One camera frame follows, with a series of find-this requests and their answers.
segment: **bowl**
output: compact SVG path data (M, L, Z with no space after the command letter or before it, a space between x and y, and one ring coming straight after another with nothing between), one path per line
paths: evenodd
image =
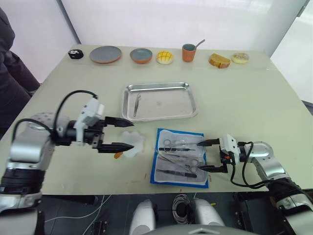
M138 64L146 64L152 59L152 52L146 48L137 48L131 51L130 57Z

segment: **bread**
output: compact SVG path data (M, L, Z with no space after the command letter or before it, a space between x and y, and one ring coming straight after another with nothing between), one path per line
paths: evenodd
M169 51L160 51L157 54L156 61L162 65L168 65L173 62L174 56Z
M230 59L222 57L218 54L213 53L209 59L209 63L220 69L227 68L230 65Z
M235 62L236 64L245 64L249 60L249 56L246 53L239 52L233 54L231 57L231 60Z

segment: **white table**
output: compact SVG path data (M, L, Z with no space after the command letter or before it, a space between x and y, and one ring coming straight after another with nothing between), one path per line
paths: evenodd
M184 188L150 184L150 173L157 128L204 133L207 139L231 134L238 141L265 141L274 150L292 179L302 188L313 188L313 118L288 82L262 52L248 51L245 65L231 63L218 69L208 63L216 52L229 57L236 51L198 50L192 63L181 59L179 49L170 49L174 62L164 66L156 62L162 50L151 48L154 57L145 65L129 57L132 47L120 47L120 60L99 65L89 59L97 46L77 45L84 52L80 60L66 55L51 72L17 119L43 111L55 112L63 97L73 90L84 89L99 95L105 115L119 117L122 90L130 84L183 81L190 84L198 101L199 114L193 118L136 123L134 127L105 128L104 142L120 141L123 131L139 131L145 137L144 152L132 159L113 154L99 154L89 145L73 143L59 146L45 175L45 194L128 194L165 192L246 191L230 183L230 173L210 173L210 188ZM72 97L62 114L77 119L87 94ZM9 153L12 127L0 141L0 174ZM220 165L218 148L207 148L208 163ZM241 182L241 165L235 181ZM260 181L255 167L248 164L250 183Z

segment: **spoon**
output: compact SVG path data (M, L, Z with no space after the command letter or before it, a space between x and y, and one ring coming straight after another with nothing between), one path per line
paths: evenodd
M195 49L197 49L197 47L198 47L201 43L204 43L204 41L205 41L205 39L203 39L201 42L199 42L199 43L196 45Z

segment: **blue-bordered mat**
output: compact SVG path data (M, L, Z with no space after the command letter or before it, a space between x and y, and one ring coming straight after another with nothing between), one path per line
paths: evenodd
M167 130L169 132L176 133L176 134L187 134L187 135L195 135L195 136L203 136L204 137L203 133L194 133L194 132L185 132L185 131L176 131L176 130L158 128L157 136L156 136L156 149L158 149L158 141L159 141L160 133L162 130ZM150 183L151 184L176 185L176 186L193 187L193 188L209 188L209 183L208 183L207 178L206 178L205 184L203 184L203 183L201 183L201 184L195 184L195 183L189 184L189 183L170 182L170 181L169 182L157 182L155 180L157 156L158 156L158 153L155 152L154 158L153 158L152 169L151 169L151 177L150 177ZM203 155L203 159L204 159L204 162L206 164L206 154L205 153Z

